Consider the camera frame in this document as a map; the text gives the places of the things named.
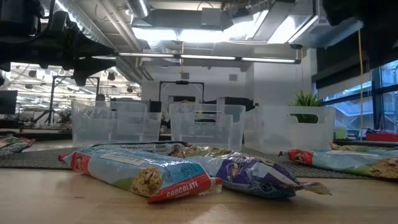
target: plastic storage container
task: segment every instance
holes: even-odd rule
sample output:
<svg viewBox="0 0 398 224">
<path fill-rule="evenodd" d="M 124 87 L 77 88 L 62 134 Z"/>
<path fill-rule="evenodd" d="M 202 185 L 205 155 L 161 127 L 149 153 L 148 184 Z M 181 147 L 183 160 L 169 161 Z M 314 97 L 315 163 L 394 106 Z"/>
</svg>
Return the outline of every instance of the plastic storage container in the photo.
<svg viewBox="0 0 398 224">
<path fill-rule="evenodd" d="M 240 151 L 245 110 L 240 105 L 172 103 L 172 140 Z"/>
<path fill-rule="evenodd" d="M 317 123 L 299 123 L 316 117 Z M 245 146 L 278 154 L 289 149 L 327 150 L 333 142 L 336 109 L 310 106 L 260 106 L 246 112 Z"/>
<path fill-rule="evenodd" d="M 158 141 L 162 113 L 148 113 L 144 103 L 72 103 L 72 133 L 76 146 L 103 141 Z"/>
</svg>

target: computer monitor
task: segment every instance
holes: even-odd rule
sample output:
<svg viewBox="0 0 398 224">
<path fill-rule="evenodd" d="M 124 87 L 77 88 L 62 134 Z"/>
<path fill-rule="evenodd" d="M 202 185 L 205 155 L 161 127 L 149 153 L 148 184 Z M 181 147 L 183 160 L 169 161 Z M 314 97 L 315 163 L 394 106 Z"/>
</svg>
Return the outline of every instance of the computer monitor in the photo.
<svg viewBox="0 0 398 224">
<path fill-rule="evenodd" d="M 15 114 L 17 95 L 17 90 L 0 91 L 0 114 Z"/>
</svg>

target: table surface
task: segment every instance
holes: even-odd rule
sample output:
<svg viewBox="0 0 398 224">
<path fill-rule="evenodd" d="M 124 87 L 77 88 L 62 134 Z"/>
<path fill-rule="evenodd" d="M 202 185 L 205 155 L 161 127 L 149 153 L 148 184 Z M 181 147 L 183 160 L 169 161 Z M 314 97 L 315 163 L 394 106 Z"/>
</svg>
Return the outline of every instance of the table surface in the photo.
<svg viewBox="0 0 398 224">
<path fill-rule="evenodd" d="M 148 204 L 147 199 L 67 170 L 0 169 L 1 223 L 395 223 L 398 184 L 304 179 L 330 195 L 288 200 L 222 193 Z"/>
</svg>

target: red label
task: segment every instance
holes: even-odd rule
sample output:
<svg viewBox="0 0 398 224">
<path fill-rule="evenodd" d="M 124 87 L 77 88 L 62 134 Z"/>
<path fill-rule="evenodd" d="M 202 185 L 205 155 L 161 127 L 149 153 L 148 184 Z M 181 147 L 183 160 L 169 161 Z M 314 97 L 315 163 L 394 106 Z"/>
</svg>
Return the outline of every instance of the red label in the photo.
<svg viewBox="0 0 398 224">
<path fill-rule="evenodd" d="M 207 176 L 207 174 L 202 174 L 162 189 L 159 193 L 151 195 L 149 197 L 148 203 L 169 200 L 188 195 L 196 195 L 206 190 L 210 190 L 210 188 L 210 178 Z"/>
<path fill-rule="evenodd" d="M 91 156 L 74 152 L 70 168 L 73 170 L 80 170 L 84 174 L 91 175 L 90 172 L 88 172 L 88 162 L 90 161 L 90 158 Z"/>
<path fill-rule="evenodd" d="M 312 157 L 313 157 L 313 152 L 308 152 L 300 149 L 289 150 L 289 159 L 291 161 L 312 165 Z"/>
</svg>

